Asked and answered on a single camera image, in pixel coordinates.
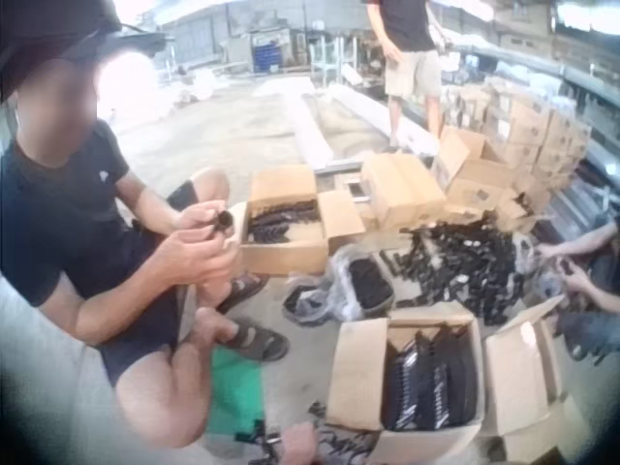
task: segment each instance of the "black t-shirt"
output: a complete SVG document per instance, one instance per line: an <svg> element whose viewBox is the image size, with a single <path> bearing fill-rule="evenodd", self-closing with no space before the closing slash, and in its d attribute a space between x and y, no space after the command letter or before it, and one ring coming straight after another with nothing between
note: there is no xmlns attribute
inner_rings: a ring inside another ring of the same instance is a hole
<svg viewBox="0 0 620 465"><path fill-rule="evenodd" d="M88 298L133 271L140 238L120 216L114 186L128 169L103 121L59 169L11 144L1 161L0 267L31 305L49 298L61 272Z"/></svg>
<svg viewBox="0 0 620 465"><path fill-rule="evenodd" d="M428 30L426 0L368 0L381 5L386 34L402 51L435 48Z"/></svg>

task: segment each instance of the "khaki shorts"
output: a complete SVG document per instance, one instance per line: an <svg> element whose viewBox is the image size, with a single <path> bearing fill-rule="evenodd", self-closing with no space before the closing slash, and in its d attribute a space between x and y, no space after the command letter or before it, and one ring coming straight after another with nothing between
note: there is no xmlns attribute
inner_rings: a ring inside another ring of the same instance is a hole
<svg viewBox="0 0 620 465"><path fill-rule="evenodd" d="M403 52L404 61L387 60L386 93L394 97L412 95L439 97L442 90L442 66L437 50Z"/></svg>

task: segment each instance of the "blue container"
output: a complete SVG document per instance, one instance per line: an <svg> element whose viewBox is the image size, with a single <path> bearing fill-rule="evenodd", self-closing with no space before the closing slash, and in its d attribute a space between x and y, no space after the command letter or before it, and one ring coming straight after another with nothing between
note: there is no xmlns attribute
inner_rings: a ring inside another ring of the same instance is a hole
<svg viewBox="0 0 620 465"><path fill-rule="evenodd" d="M254 55L254 71L256 73L269 73L273 65L282 67L282 50L276 44L255 46L252 50Z"/></svg>

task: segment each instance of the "black shorts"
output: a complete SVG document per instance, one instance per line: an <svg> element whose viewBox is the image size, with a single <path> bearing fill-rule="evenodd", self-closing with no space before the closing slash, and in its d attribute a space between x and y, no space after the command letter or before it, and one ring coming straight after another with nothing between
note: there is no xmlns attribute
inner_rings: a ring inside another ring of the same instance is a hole
<svg viewBox="0 0 620 465"><path fill-rule="evenodd" d="M168 197L168 203L179 211L196 202L198 198L191 181L185 182ZM139 250L135 254L133 271L144 263L163 239L138 223L134 224L134 228L139 234ZM180 328L179 313L177 288L170 288L155 299L126 330L97 348L113 387L125 370L142 357L165 346L172 350L176 348Z"/></svg>

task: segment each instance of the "black cap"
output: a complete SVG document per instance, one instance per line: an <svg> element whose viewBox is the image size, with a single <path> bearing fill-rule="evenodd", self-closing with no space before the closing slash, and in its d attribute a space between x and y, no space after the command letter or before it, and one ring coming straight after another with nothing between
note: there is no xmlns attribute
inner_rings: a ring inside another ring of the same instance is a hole
<svg viewBox="0 0 620 465"><path fill-rule="evenodd" d="M0 0L0 102L48 60L96 61L122 47L140 49L141 34L121 29L111 0ZM152 52L164 48L164 35L143 36Z"/></svg>

